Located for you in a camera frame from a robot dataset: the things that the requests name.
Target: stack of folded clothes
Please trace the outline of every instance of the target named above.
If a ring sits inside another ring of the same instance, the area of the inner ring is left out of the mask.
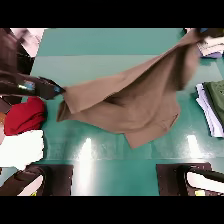
[[[192,28],[184,28],[188,33]],[[198,43],[201,57],[221,58],[224,51],[224,37],[207,37],[203,43]]]
[[[196,101],[204,110],[213,137],[224,137],[224,80],[196,85]]]

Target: brown fabric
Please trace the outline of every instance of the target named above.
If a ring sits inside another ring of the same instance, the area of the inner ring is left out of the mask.
[[[196,30],[167,52],[119,74],[66,87],[57,121],[79,120],[124,133],[136,148],[166,134],[180,114],[176,91],[198,64]]]

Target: black mat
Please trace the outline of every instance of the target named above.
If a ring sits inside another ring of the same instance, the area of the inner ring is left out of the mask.
[[[176,169],[180,165],[194,165],[203,170],[212,170],[210,163],[156,164],[160,196],[180,196]],[[196,188],[187,187],[189,195],[195,195]],[[217,196],[216,192],[205,191],[206,196]]]
[[[72,175],[73,175],[73,165],[62,165],[62,164],[35,164],[32,166],[48,166],[51,168],[52,177],[52,194],[53,196],[70,196],[71,195],[71,185],[72,185]]]

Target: green cloth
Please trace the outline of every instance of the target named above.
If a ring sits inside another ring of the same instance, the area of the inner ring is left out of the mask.
[[[224,80],[219,82],[205,82],[205,87],[210,95],[212,109],[224,125]]]

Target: table surface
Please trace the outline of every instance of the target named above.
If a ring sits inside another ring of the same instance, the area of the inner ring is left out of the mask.
[[[181,28],[64,28],[45,30],[31,72],[69,86],[113,75],[171,48]],[[158,195],[155,165],[205,162],[224,172],[224,140],[210,137],[195,85],[224,77],[223,60],[201,59],[194,78],[177,93],[181,115],[171,131],[131,150],[122,134],[79,121],[56,122],[62,97],[46,102],[45,157],[74,164],[72,195]]]

